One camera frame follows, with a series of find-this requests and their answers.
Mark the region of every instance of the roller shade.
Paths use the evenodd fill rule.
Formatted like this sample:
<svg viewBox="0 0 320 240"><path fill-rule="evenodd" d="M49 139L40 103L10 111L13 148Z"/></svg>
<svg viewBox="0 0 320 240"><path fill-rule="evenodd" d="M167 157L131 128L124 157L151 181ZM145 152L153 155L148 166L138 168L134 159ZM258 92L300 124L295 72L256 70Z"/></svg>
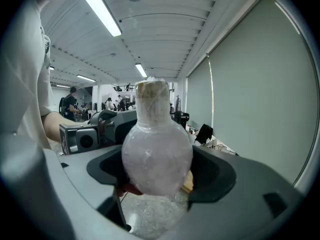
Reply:
<svg viewBox="0 0 320 240"><path fill-rule="evenodd" d="M200 130L203 124L211 126L212 92L209 61L207 58L187 78L186 112L188 124Z"/></svg>
<svg viewBox="0 0 320 240"><path fill-rule="evenodd" d="M301 36L273 0L261 0L209 56L214 135L293 183L311 149L318 112Z"/></svg>

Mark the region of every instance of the white shirt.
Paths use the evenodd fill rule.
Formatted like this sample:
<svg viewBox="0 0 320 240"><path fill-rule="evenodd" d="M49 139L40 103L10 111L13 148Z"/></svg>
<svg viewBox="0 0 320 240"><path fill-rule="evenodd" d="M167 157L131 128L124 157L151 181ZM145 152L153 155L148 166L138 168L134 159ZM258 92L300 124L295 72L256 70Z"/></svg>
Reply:
<svg viewBox="0 0 320 240"><path fill-rule="evenodd" d="M50 47L41 26L38 4L36 0L27 0L0 46L0 79L5 79L0 91L8 94L4 101L7 110L1 113L5 116L4 131L29 136L50 149L41 121L41 116L55 110L46 43Z"/></svg>
<svg viewBox="0 0 320 240"><path fill-rule="evenodd" d="M111 111L114 110L114 106L113 106L113 104L112 104L111 101L107 101L107 102L105 103L105 109L111 110Z"/></svg>

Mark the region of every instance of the ceiling light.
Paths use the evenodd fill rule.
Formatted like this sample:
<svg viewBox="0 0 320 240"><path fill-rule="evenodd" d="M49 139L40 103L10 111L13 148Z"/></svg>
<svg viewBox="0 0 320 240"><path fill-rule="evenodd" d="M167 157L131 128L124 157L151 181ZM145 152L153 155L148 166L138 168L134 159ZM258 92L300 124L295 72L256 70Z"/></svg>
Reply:
<svg viewBox="0 0 320 240"><path fill-rule="evenodd" d="M137 63L137 64L135 64L135 66L136 66L136 68L139 70L140 74L141 74L144 78L146 78L146 77L147 77L147 74L146 74L146 72L144 71L141 63Z"/></svg>
<svg viewBox="0 0 320 240"><path fill-rule="evenodd" d="M100 21L109 30L113 37L120 36L122 31L118 26L114 16L111 14L110 9L103 0L85 0L92 8L95 14L99 17Z"/></svg>
<svg viewBox="0 0 320 240"><path fill-rule="evenodd" d="M295 30L298 32L298 34L300 35L300 31L298 30L296 24L293 22L293 20L291 19L291 17L288 15L288 13L281 7L280 4L278 4L277 2L274 2L276 6L278 6L280 8L280 10L285 14L285 16L289 19L289 21L291 22L291 24L294 26Z"/></svg>
<svg viewBox="0 0 320 240"><path fill-rule="evenodd" d="M64 87L64 88L70 88L70 86L65 86L65 85L60 85L60 84L57 84L56 86L58 86L58 87Z"/></svg>
<svg viewBox="0 0 320 240"><path fill-rule="evenodd" d="M93 80L93 79L91 79L91 78L85 77L85 76L80 75L80 74L78 74L77 77L78 77L78 78L85 79L85 80L88 80L88 81L91 81L91 82L95 82L95 81L96 81L96 80Z"/></svg>

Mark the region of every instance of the wooden block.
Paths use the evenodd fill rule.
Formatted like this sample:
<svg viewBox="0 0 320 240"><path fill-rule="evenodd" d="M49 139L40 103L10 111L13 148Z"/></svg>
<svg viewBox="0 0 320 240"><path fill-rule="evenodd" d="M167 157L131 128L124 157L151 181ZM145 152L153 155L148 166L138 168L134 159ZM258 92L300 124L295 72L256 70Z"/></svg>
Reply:
<svg viewBox="0 0 320 240"><path fill-rule="evenodd" d="M188 172L188 174L186 175L185 181L183 186L181 187L185 192L190 193L193 188L194 188L194 184L193 184L193 175L191 173L191 171Z"/></svg>

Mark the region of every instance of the railing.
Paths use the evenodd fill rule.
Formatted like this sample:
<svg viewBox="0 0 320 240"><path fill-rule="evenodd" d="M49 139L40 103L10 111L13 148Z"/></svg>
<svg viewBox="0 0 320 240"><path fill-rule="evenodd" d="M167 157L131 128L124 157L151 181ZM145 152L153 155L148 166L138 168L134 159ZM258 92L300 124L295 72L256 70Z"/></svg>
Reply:
<svg viewBox="0 0 320 240"><path fill-rule="evenodd" d="M115 84L111 84L113 89L117 92L135 92L136 91L136 87L134 85L115 85Z"/></svg>

